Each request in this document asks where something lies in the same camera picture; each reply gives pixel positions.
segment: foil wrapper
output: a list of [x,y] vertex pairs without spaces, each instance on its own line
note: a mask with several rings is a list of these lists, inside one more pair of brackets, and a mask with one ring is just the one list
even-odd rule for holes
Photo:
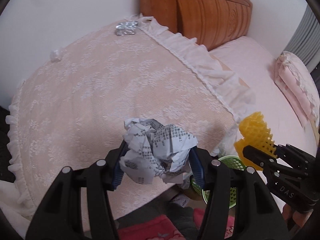
[[116,26],[116,35],[123,36],[136,34],[137,26],[137,21],[118,23]]

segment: lace bedspread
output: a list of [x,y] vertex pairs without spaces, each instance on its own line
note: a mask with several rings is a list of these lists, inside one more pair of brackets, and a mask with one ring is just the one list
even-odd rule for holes
[[[62,61],[39,68],[13,99],[7,117],[9,170],[29,215],[62,167],[88,167],[118,148],[126,118],[174,123],[211,151],[235,119],[253,112],[250,89],[194,40],[172,34],[150,18],[139,20],[136,35],[116,36],[115,26],[67,46]],[[108,194],[114,218],[171,186],[159,178],[139,185],[124,175]],[[89,229],[86,214],[84,229]]]

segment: lace floral pattern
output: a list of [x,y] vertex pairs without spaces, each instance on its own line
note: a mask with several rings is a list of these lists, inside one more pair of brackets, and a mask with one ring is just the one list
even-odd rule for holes
[[[199,77],[166,48],[141,30],[116,36],[115,26],[67,46],[60,62],[39,68],[13,99],[7,118],[13,156],[9,169],[30,214],[62,167],[88,167],[118,148],[126,118],[174,123],[196,135],[199,147],[208,151],[235,124]],[[138,185],[125,175],[118,189],[108,193],[114,218],[171,186],[159,178]],[[87,230],[87,214],[83,216]]]

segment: silver screw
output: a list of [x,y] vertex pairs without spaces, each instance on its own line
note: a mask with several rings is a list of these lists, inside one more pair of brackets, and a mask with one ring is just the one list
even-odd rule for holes
[[96,162],[96,164],[97,164],[98,166],[104,166],[104,165],[106,164],[106,161],[105,161],[105,160],[98,160],[98,161]]
[[254,174],[255,171],[256,171],[256,170],[254,169],[254,167],[251,167],[251,166],[247,167],[247,172],[248,172],[248,173]]
[[218,166],[220,166],[221,162],[220,162],[219,160],[212,160],[212,161],[211,161],[211,164],[212,164],[213,166],[218,167]]
[[63,169],[62,169],[62,172],[63,173],[68,173],[68,172],[70,172],[71,171],[71,168],[69,167],[69,166],[65,166],[65,167],[63,167]]

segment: yellow foam net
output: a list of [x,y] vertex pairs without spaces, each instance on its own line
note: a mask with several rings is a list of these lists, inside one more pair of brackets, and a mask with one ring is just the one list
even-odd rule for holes
[[257,171],[263,170],[260,166],[257,166],[243,156],[243,148],[248,145],[277,158],[274,154],[276,148],[274,147],[272,134],[270,134],[270,129],[268,129],[267,123],[263,121],[263,114],[261,112],[255,112],[243,119],[239,124],[239,130],[243,139],[235,142],[234,146],[244,165],[252,166]]

